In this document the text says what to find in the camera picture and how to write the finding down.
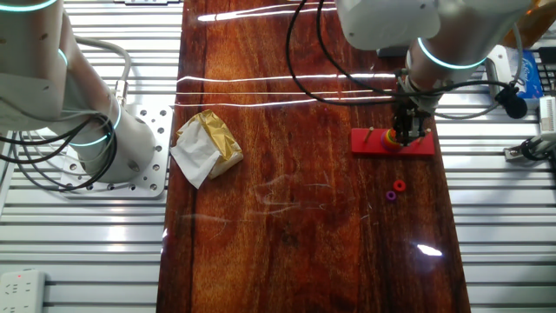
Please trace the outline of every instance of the red block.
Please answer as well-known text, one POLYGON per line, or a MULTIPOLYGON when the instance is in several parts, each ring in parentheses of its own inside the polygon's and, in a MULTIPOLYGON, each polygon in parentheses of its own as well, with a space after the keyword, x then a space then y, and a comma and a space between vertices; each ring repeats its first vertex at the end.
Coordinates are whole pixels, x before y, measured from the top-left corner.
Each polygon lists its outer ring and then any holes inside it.
POLYGON ((382 135, 388 130, 373 130, 365 142, 368 129, 351 129, 351 151, 367 156, 401 156, 401 157, 432 157, 434 156, 433 134, 427 134, 420 142, 411 143, 408 147, 392 152, 384 149, 381 143, 382 135))

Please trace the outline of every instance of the reddish-brown wood surface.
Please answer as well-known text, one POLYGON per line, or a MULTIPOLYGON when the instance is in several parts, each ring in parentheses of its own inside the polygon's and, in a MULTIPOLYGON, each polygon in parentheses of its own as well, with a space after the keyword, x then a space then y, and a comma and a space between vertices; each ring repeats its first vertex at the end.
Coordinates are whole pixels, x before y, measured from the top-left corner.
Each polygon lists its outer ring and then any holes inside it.
MULTIPOLYGON (((284 57, 296 5, 185 2, 175 130, 211 109, 245 159, 199 190, 172 161, 158 312, 469 312, 440 153, 352 155, 350 130, 388 128, 392 111, 300 93, 284 57), (390 203, 397 179, 407 190, 390 203)), ((376 97, 336 76, 315 37, 315 9, 301 13, 292 40, 296 72, 311 76, 302 81, 324 97, 376 97)), ((403 65, 351 48, 332 3, 323 27, 353 73, 403 65)), ((389 75, 365 79, 394 87, 389 75)))

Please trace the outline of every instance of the red ring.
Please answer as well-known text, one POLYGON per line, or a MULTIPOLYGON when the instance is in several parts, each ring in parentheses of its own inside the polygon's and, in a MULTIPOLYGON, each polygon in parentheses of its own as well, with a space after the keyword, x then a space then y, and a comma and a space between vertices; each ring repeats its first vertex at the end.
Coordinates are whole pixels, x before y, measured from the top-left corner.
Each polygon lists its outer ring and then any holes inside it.
POLYGON ((396 190, 398 192, 406 191, 406 183, 404 183, 402 180, 395 181, 394 182, 394 190, 396 190))

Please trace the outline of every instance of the power strip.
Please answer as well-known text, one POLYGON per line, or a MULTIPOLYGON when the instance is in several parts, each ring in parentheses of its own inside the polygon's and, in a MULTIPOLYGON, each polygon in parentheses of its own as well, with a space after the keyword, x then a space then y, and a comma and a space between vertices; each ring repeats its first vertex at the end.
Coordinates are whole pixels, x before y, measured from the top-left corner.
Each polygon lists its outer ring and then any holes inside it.
POLYGON ((0 313, 41 313, 44 273, 38 270, 4 273, 0 277, 0 313))

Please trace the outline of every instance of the purple ring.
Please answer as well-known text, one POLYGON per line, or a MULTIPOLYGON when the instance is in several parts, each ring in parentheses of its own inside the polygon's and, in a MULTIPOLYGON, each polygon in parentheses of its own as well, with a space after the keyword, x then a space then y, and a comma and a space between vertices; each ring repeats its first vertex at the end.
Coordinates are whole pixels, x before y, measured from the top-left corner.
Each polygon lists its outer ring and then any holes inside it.
POLYGON ((396 193, 393 191, 389 191, 386 193, 386 199, 388 201, 394 201, 396 199, 396 193))

